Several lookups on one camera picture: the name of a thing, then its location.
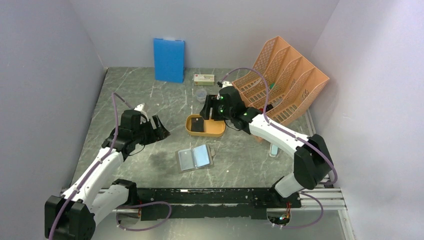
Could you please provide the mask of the yellow oval tray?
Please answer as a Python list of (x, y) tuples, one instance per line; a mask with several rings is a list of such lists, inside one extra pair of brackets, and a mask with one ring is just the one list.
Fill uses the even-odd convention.
[(223, 121), (215, 121), (215, 120), (204, 120), (204, 132), (192, 132), (191, 131), (191, 118), (193, 117), (201, 117), (199, 114), (191, 114), (186, 118), (185, 129), (191, 136), (199, 136), (199, 137), (221, 137), (225, 130), (226, 125)]

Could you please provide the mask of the grey card holder wallet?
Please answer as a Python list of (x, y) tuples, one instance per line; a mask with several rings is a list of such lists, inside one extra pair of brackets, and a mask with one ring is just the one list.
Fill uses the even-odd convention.
[(208, 144), (175, 152), (176, 166), (180, 173), (211, 168), (214, 166), (215, 152)]

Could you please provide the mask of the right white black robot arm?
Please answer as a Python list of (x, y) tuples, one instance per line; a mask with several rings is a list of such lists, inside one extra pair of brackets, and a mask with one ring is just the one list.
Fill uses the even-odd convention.
[(271, 187), (269, 199), (275, 207), (282, 207), (295, 192), (313, 190), (334, 170), (323, 137), (293, 131), (268, 117), (265, 108), (247, 107), (233, 86), (223, 87), (216, 95), (208, 94), (200, 116), (204, 120), (230, 121), (237, 130), (262, 138), (290, 155), (292, 172)]

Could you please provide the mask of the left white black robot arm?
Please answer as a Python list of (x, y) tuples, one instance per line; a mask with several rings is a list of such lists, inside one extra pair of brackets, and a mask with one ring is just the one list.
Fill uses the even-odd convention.
[(44, 234), (49, 240), (90, 240), (98, 224), (115, 208), (134, 207), (139, 200), (135, 182), (117, 179), (106, 189), (112, 173), (135, 150), (164, 140), (170, 132), (157, 115), (148, 117), (140, 104), (115, 117), (115, 128), (80, 178), (44, 205)]

